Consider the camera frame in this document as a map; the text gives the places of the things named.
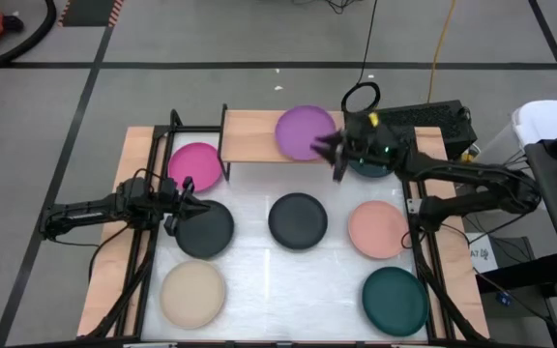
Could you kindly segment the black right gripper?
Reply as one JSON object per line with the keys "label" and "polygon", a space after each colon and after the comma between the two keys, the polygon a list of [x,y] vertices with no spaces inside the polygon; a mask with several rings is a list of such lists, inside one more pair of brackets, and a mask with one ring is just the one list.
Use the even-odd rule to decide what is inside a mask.
{"label": "black right gripper", "polygon": [[312,144],[310,149],[327,163],[334,163],[333,180],[340,182],[349,166],[350,160],[360,163],[391,166],[368,160],[367,157],[387,157],[391,150],[383,145],[378,138],[378,127],[374,128],[367,117],[369,113],[347,115],[344,120],[344,128],[334,133],[317,136],[317,143]]}

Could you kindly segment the dark grey plate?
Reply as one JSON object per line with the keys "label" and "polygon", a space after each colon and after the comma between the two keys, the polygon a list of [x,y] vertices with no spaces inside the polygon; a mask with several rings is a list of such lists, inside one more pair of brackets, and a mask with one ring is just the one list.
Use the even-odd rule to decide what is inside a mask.
{"label": "dark grey plate", "polygon": [[283,247],[305,250],[316,246],[328,229],[328,215],[313,196],[294,192],[279,198],[270,209],[272,237]]}
{"label": "dark grey plate", "polygon": [[177,223],[175,239],[187,255],[211,259],[229,246],[235,223],[230,211],[221,203],[206,200],[210,210]]}

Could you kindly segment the salmon pink plate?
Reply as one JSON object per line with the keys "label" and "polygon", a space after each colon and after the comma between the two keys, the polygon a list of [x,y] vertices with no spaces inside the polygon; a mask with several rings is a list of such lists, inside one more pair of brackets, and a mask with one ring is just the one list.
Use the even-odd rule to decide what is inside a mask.
{"label": "salmon pink plate", "polygon": [[359,205],[348,220],[348,234],[354,247],[365,256],[389,259],[403,250],[402,238],[408,223],[395,206],[380,200]]}

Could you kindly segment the white glossy table sheet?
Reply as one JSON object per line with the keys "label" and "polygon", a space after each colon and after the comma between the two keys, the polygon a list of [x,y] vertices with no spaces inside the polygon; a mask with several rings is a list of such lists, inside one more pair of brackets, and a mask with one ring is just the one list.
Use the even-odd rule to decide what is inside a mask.
{"label": "white glossy table sheet", "polygon": [[[234,236],[212,259],[221,272],[226,296],[221,311],[207,325],[187,330],[161,311],[161,284],[176,265],[189,260],[176,240],[158,236],[141,337],[145,341],[367,341],[392,342],[366,317],[362,286],[382,267],[414,272],[410,250],[390,259],[361,254],[348,236],[351,212],[369,200],[404,208],[402,185],[394,175],[369,180],[347,171],[341,183],[326,163],[234,163],[230,179],[199,193],[226,206],[235,221]],[[280,197],[307,193],[324,206],[328,230],[305,251],[278,244],[270,234],[268,214]]]}

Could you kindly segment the wooden shelf with black legs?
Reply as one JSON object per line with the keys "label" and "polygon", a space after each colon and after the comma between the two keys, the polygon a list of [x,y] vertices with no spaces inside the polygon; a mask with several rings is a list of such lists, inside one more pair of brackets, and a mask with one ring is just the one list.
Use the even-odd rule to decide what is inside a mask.
{"label": "wooden shelf with black legs", "polygon": [[[284,156],[275,141],[275,127],[287,110],[239,110],[225,107],[222,111],[219,158],[232,163],[317,163],[298,161]],[[343,113],[327,111],[336,123],[336,131],[344,126]]]}

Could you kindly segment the dark mat with striped edges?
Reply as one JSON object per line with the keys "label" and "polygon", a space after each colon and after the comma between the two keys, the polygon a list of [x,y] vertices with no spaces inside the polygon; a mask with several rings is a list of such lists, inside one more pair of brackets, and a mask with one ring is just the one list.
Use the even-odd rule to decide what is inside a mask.
{"label": "dark mat with striped edges", "polygon": [[61,27],[114,27],[125,0],[68,0],[57,24]]}

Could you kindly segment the purple plate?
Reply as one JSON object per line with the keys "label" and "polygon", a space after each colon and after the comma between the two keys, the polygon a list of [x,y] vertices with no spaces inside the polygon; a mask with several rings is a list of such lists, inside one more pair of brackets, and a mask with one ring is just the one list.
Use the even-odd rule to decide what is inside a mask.
{"label": "purple plate", "polygon": [[336,131],[336,123],[326,110],[314,105],[299,105],[285,111],[275,127],[279,151],[291,160],[317,160],[310,148],[319,136]]}

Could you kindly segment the beige plate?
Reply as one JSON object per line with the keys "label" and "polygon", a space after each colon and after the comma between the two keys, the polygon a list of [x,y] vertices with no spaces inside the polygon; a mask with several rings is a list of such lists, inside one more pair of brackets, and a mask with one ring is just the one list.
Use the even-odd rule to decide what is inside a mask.
{"label": "beige plate", "polygon": [[189,260],[174,267],[161,285],[164,317],[183,329],[197,329],[220,312],[226,297],[221,273],[210,263]]}

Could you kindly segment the magenta plate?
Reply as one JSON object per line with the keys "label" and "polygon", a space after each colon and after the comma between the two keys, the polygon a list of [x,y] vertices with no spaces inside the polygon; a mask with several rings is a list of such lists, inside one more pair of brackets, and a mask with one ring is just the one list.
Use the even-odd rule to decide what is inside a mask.
{"label": "magenta plate", "polygon": [[217,149],[204,142],[193,142],[179,148],[168,163],[168,176],[178,189],[183,188],[187,177],[192,177],[194,191],[200,192],[211,188],[221,175]]}

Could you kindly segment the dark teal plate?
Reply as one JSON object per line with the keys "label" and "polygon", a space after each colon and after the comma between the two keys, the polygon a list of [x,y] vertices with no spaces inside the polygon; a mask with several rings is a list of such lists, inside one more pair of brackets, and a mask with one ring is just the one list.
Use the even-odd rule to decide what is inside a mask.
{"label": "dark teal plate", "polygon": [[357,160],[350,160],[349,166],[356,173],[367,178],[383,178],[393,173],[393,171],[386,166],[360,163]]}

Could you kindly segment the dark green plate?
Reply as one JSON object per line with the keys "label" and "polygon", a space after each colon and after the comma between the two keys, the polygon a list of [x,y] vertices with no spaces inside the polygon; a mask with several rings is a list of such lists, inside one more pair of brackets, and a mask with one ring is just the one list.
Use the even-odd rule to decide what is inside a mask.
{"label": "dark green plate", "polygon": [[370,323],[384,334],[406,337],[417,333],[428,318],[424,287],[398,267],[380,268],[365,280],[362,306]]}

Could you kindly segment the white rounded bin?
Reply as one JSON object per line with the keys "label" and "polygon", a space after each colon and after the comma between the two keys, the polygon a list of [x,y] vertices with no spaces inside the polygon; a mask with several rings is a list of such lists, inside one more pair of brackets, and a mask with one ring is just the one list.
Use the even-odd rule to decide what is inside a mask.
{"label": "white rounded bin", "polygon": [[557,101],[530,101],[510,115],[510,121],[475,157],[486,164],[509,163],[524,154],[524,147],[557,138]]}

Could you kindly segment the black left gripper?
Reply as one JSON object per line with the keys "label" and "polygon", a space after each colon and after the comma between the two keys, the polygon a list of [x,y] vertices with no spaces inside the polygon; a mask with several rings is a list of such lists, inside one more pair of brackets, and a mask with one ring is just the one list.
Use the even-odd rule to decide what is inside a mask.
{"label": "black left gripper", "polygon": [[211,206],[205,201],[192,196],[194,183],[191,176],[187,176],[183,184],[182,192],[177,189],[177,183],[173,178],[167,177],[160,184],[159,208],[162,213],[169,214],[163,227],[166,234],[171,237],[176,235],[176,228],[180,220],[194,218],[211,210]]}

